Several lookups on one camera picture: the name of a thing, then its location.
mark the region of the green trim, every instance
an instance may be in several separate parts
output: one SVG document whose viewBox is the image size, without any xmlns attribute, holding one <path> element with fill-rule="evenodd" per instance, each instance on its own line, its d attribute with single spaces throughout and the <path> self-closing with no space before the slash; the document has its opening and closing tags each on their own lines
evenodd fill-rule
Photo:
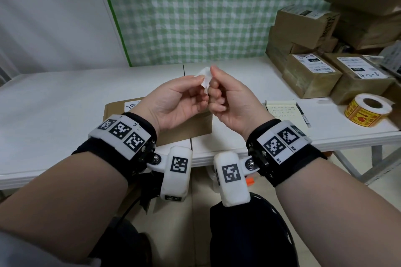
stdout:
<svg viewBox="0 0 401 267">
<path fill-rule="evenodd" d="M 114 12 L 114 9 L 113 9 L 112 1 L 111 0 L 107 0 L 107 2 L 109 4 L 110 11 L 112 12 L 114 23 L 115 23 L 115 26 L 117 27 L 118 35 L 120 35 L 121 43 L 123 44 L 123 49 L 124 49 L 124 53 L 125 53 L 125 55 L 127 57 L 128 65 L 130 67 L 132 67 L 131 60 L 129 59 L 129 56 L 128 56 L 127 47 L 125 46 L 123 35 L 121 34 L 120 25 L 118 24 L 117 16 L 115 15 L 115 12 Z"/>
</svg>

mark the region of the person's left hand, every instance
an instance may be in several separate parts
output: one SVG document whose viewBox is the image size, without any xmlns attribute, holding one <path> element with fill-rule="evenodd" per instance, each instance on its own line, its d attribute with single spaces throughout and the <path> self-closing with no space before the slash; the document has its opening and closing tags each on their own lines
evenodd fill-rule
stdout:
<svg viewBox="0 0 401 267">
<path fill-rule="evenodd" d="M 172 129 L 207 108 L 209 96 L 201 83 L 204 75 L 183 76 L 157 87 L 130 112 L 146 119 L 157 135 Z"/>
</svg>

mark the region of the tile floor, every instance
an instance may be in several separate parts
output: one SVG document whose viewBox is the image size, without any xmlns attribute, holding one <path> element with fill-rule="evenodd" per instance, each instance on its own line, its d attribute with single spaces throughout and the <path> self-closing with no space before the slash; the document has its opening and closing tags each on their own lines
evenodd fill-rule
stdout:
<svg viewBox="0 0 401 267">
<path fill-rule="evenodd" d="M 399 145 L 385 146 L 384 156 L 398 147 Z M 344 150 L 343 153 L 361 173 L 371 167 L 370 148 Z M 332 157 L 332 161 L 343 168 L 335 157 Z M 401 210 L 401 167 L 387 173 L 370 187 Z M 266 198 L 286 220 L 296 243 L 300 266 L 319 266 L 289 223 L 274 188 L 268 181 L 260 177 L 249 190 Z M 128 207 L 137 195 L 137 190 L 131 192 L 121 210 Z M 213 191 L 212 181 L 206 169 L 194 168 L 191 173 L 190 191 L 183 203 L 165 203 L 157 199 L 153 214 L 146 215 L 142 208 L 136 206 L 127 218 L 139 232 L 147 232 L 150 235 L 155 249 L 155 266 L 209 266 L 209 209 L 219 202 L 220 195 Z"/>
</svg>

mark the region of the table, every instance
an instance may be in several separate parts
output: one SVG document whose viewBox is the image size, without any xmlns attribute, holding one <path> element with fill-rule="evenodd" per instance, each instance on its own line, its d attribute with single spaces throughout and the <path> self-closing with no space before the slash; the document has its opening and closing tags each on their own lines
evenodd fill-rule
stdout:
<svg viewBox="0 0 401 267">
<path fill-rule="evenodd" d="M 20 75 L 0 87 L 0 190 L 22 187 L 70 155 L 110 102 L 143 97 L 183 65 Z M 190 140 L 173 145 L 190 148 Z"/>
<path fill-rule="evenodd" d="M 309 119 L 313 144 L 322 151 L 401 142 L 401 132 L 389 120 L 374 128 L 360 127 L 343 115 L 344 106 L 330 99 L 300 99 L 281 79 L 267 57 L 216 63 L 246 84 L 263 102 L 295 99 Z M 197 74 L 211 63 L 161 65 L 21 75 L 0 87 L 0 190 L 18 188 L 67 157 L 102 121 L 105 104 L 142 97 L 161 83 Z M 192 148 L 193 166 L 213 164 L 223 150 L 247 156 L 244 140 L 213 118 L 208 135 L 158 147 L 167 154 L 174 145 Z M 372 181 L 400 163 L 401 149 L 384 161 L 375 153 L 375 167 L 361 175 Z M 348 169 L 351 174 L 357 173 Z"/>
</svg>

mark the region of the person's leg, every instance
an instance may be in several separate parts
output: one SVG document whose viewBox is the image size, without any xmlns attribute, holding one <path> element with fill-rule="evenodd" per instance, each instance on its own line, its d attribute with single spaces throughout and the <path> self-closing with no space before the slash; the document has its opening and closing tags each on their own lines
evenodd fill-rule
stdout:
<svg viewBox="0 0 401 267">
<path fill-rule="evenodd" d="M 211 266 L 298 266 L 295 246 L 280 214 L 252 194 L 247 204 L 210 209 Z"/>
<path fill-rule="evenodd" d="M 126 219 L 115 229 L 119 217 L 114 217 L 89 257 L 102 260 L 102 267 L 152 265 L 152 250 L 148 237 L 138 233 Z"/>
</svg>

